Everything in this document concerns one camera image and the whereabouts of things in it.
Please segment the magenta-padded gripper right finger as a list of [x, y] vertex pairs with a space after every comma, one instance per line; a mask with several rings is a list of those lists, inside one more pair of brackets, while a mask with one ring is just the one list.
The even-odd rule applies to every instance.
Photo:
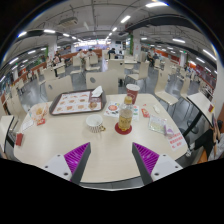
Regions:
[[159, 155], [137, 143], [132, 144], [132, 154], [144, 185], [182, 169], [182, 166], [167, 154]]

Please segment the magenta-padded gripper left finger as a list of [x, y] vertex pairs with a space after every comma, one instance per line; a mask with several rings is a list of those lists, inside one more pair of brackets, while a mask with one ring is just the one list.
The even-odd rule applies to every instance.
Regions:
[[66, 154], [56, 154], [43, 166], [43, 169], [72, 183], [79, 184], [90, 153], [91, 145], [85, 143]]

